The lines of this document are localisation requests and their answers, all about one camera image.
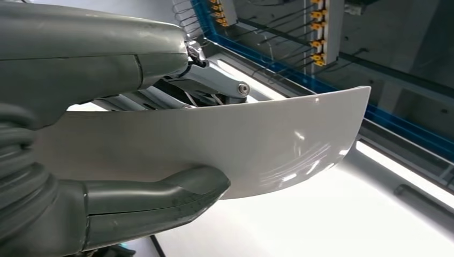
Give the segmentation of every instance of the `gray robotic hand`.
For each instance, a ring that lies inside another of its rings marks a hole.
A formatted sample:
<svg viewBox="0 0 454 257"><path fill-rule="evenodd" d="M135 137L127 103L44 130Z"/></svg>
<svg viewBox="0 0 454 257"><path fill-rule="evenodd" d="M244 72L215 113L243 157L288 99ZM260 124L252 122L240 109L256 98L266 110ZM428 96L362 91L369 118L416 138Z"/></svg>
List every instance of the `gray robotic hand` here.
<svg viewBox="0 0 454 257"><path fill-rule="evenodd" d="M33 157L34 130L68 106L187 71L179 27L17 3L0 3L0 24L0 256L63 256L175 228L228 189L211 167L155 183L82 182L56 179Z"/></svg>

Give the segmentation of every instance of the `fluorescent light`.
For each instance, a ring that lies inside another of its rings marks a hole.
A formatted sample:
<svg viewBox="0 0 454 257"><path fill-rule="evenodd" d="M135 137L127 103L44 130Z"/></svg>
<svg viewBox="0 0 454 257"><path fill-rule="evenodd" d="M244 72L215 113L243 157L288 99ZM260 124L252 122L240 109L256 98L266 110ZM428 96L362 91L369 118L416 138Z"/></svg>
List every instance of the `fluorescent light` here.
<svg viewBox="0 0 454 257"><path fill-rule="evenodd" d="M356 142L356 149L363 153L364 155L366 155L367 157L376 161L381 166L391 170L392 172L404 178L411 184L419 187L426 193L432 195L436 199L445 203L449 207L454 208L454 196L446 192L445 190L441 189L437 185L417 175L416 173L400 165L399 163L391 160L384 154L378 152L377 150L364 144L363 142L360 141Z"/></svg>
<svg viewBox="0 0 454 257"><path fill-rule="evenodd" d="M66 111L107 111L107 110L94 103L84 103L72 105L68 107Z"/></svg>
<svg viewBox="0 0 454 257"><path fill-rule="evenodd" d="M224 71L227 71L228 73L230 73L237 79L246 82L250 87L254 88L255 90L259 91L260 93L264 94L265 96L267 96L273 100L286 99L285 96L279 94L278 92L272 90L271 88L265 86L264 84L258 82L255 79L251 78L249 75L242 73L241 71L235 69L234 67L230 66L226 62L224 62L222 60L217 60L217 64Z"/></svg>

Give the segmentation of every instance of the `curved white surface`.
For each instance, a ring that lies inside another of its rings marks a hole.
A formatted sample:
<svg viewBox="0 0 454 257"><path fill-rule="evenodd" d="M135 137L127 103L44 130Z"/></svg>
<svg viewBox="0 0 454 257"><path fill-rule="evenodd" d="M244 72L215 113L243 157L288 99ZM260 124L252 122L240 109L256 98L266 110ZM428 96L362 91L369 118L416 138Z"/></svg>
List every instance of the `curved white surface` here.
<svg viewBox="0 0 454 257"><path fill-rule="evenodd" d="M273 192L329 169L358 133L370 87L279 101L163 111L67 112L39 131L38 160L59 178L156 181L211 165L224 199Z"/></svg>

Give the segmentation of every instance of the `yellow terminal block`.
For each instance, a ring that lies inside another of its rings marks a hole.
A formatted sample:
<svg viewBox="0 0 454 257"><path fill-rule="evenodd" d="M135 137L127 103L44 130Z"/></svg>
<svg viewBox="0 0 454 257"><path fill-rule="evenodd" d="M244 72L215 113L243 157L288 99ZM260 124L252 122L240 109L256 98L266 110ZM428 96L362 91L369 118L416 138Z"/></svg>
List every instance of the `yellow terminal block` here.
<svg viewBox="0 0 454 257"><path fill-rule="evenodd" d="M325 40L314 40L314 41L311 41L309 44L311 45L311 47L321 47L323 44L325 43Z"/></svg>
<svg viewBox="0 0 454 257"><path fill-rule="evenodd" d="M321 29L326 25L326 22L314 22L311 24L311 29Z"/></svg>
<svg viewBox="0 0 454 257"><path fill-rule="evenodd" d="M325 56L325 54L313 54L311 56L311 59L314 61L321 61L324 56Z"/></svg>
<svg viewBox="0 0 454 257"><path fill-rule="evenodd" d="M328 11L323 9L323 10L318 10L318 11L312 11L311 12L311 18L312 19L321 19L325 14L327 14Z"/></svg>
<svg viewBox="0 0 454 257"><path fill-rule="evenodd" d="M325 66L325 62L324 61L316 61L315 65L317 65L317 66Z"/></svg>

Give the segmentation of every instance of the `cable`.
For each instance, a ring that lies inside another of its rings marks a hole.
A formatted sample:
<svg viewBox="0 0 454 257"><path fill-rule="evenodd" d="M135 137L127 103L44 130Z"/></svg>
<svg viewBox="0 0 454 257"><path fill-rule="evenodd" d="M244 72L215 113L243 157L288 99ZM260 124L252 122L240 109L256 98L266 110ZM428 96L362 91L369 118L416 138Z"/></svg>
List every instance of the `cable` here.
<svg viewBox="0 0 454 257"><path fill-rule="evenodd" d="M352 56L356 56L356 55L361 54L361 53L363 53L363 52L369 52L369 50L368 50L367 48L360 48L360 49L358 49L358 51L352 53ZM324 68L323 70L319 70L319 71L317 71L317 72L312 73L312 75L319 74L319 73L322 73L322 72L335 72L335 71L339 71L339 70L341 70L341 69L343 69L343 68L345 68L345 67L347 67L347 66L349 66L349 65L351 65L351 64L353 64L353 63L355 63L357 60L358 60L358 59L356 59L356 60L354 60L354 61L351 61L351 62L348 62L348 63L342 65L341 67L335 68L335 69L333 69L333 70L330 70L328 67L326 67L326 68Z"/></svg>
<svg viewBox="0 0 454 257"><path fill-rule="evenodd" d="M295 55L293 55L294 52L298 51L299 49L303 48L303 47L306 47L306 46L299 46L297 48L295 48L293 51L291 51L290 53L284 55L281 59L277 60L277 61L274 61L274 62L271 62L269 65L267 65L266 67L263 67L263 68L260 68L260 69L257 69L255 70L251 76L254 76L257 72L259 71L262 71L262 70L266 70L268 68L270 68L272 65L274 65L275 63L277 62L281 62L281 61L284 61L284 60L287 60L287 59L290 59L290 58L293 58L293 57L296 57L298 55L301 55L301 54L304 54L305 52L309 52L310 50L312 50L312 48L309 48L307 50L304 50L302 52L299 52Z"/></svg>
<svg viewBox="0 0 454 257"><path fill-rule="evenodd" d="M276 19L274 19L274 20L271 20L271 21L265 23L264 26L268 26L268 25L270 25L270 24L272 24L272 23L274 23L274 22L277 22L277 21L280 21L280 20L282 20L282 19L288 18L288 17L290 17L290 16L292 16L292 15L294 15L294 14L297 14L297 13L299 13L299 12L306 11L307 9L312 8L312 7L314 7L314 6L316 6L316 5L315 5L315 4L312 4L312 5L308 6L308 7L305 7L305 8L303 8L303 9L300 9L300 10L298 10L298 11L294 11L294 12L291 12L291 13L289 13L289 14L286 14L286 15L284 15L284 16L282 16L282 17L276 18ZM301 17L301 16L304 16L304 15L306 15L306 14L307 14L307 13L305 12L305 13L303 13L302 15L297 16L297 18L299 18L299 17ZM273 26L273 27L269 27L269 28L266 28L266 29L259 29L259 28L256 28L256 29L254 29L254 30L252 30L252 31L244 32L244 33L242 33L242 34L237 35L237 38L238 38L238 37L241 37L241 36L244 36L244 35L246 35L246 34L252 33L252 32L260 31L260 30L262 30L262 32L266 32L266 31L269 30L269 29L279 27L279 26L284 25L284 24L287 24L288 22L291 22L291 21L294 21L294 19L291 19L291 20L289 20L289 21L287 21L287 22L284 22L284 23L282 23L282 24L275 25L275 26Z"/></svg>
<svg viewBox="0 0 454 257"><path fill-rule="evenodd" d="M298 27L293 28L293 29L291 29L291 30L289 30L289 31L286 31L285 33L286 33L286 34L289 34L290 32L297 31L297 30L299 30L299 29L301 29L301 28L304 28L304 27L310 25L310 24L313 23L314 21L315 21L315 19L312 19L312 20L310 20L309 22L304 23L304 24L301 25L301 26L298 26ZM275 39L275 38L277 38L277 37L279 37L279 36L272 36L272 37L270 37L270 38L267 39L267 40L260 41L257 45L260 46L261 44L266 43L266 42L268 42L268 41L270 41L270 40L272 40L272 39Z"/></svg>

